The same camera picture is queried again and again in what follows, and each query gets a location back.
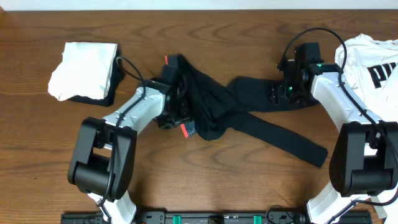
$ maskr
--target white wall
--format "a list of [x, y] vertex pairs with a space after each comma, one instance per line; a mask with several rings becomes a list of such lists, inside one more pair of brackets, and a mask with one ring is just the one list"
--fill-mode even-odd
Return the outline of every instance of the white wall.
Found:
[[0, 0], [20, 10], [398, 9], [398, 0]]

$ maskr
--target white towel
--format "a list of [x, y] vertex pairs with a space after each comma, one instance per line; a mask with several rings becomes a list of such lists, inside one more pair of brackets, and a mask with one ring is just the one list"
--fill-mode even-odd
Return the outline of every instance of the white towel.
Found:
[[59, 101], [76, 95], [105, 98], [117, 47], [107, 43], [66, 43], [62, 62], [52, 73], [49, 93]]

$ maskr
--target green connector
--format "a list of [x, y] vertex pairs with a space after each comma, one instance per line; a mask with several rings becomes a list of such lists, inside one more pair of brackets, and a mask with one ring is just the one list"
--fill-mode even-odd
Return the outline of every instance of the green connector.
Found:
[[173, 216], [173, 224], [181, 224], [181, 215]]
[[254, 219], [254, 224], [261, 224], [262, 223], [262, 217], [260, 215], [253, 216], [253, 219]]

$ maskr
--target black cloth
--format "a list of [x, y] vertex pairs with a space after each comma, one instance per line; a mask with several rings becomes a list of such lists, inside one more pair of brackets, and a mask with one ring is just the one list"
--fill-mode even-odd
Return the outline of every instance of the black cloth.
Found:
[[258, 85], [255, 92], [258, 96], [246, 99], [245, 93], [251, 91], [247, 88], [249, 86], [240, 88], [240, 83], [235, 80], [225, 88], [208, 75], [195, 69], [182, 55], [168, 56], [168, 65], [165, 65], [163, 73], [170, 72], [179, 73], [184, 79], [189, 114], [195, 122], [197, 133], [203, 139], [208, 141], [218, 139], [227, 128], [233, 128], [279, 147], [319, 168], [323, 165], [328, 155], [324, 147], [293, 131], [248, 113], [249, 111], [278, 111], [268, 108], [271, 105], [263, 100], [267, 97], [267, 93], [264, 92], [267, 87], [266, 85], [261, 87], [262, 82], [253, 82]]

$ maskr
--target wood grain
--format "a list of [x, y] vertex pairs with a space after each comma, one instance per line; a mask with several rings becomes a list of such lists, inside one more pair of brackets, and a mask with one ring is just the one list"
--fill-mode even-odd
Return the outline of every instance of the wood grain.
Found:
[[4, 12], [4, 9], [0, 6], [0, 22], [2, 19], [2, 16], [5, 14], [6, 12]]
[[[397, 11], [8, 12], [0, 24], [0, 223], [58, 223], [63, 212], [96, 210], [67, 181], [77, 132], [87, 116], [118, 109], [137, 82], [127, 77], [109, 108], [58, 102], [47, 83], [65, 42], [119, 43], [146, 78], [159, 74], [164, 55], [182, 53], [225, 85], [239, 75], [281, 78], [275, 64], [304, 29], [386, 40], [396, 39], [397, 22]], [[322, 57], [334, 61], [339, 43], [331, 35], [301, 41], [319, 41]], [[333, 152], [338, 133], [321, 106], [255, 114]], [[139, 136], [129, 190], [138, 205], [168, 210], [302, 207], [328, 182], [329, 160], [317, 169], [233, 130], [204, 141], [151, 123]]]

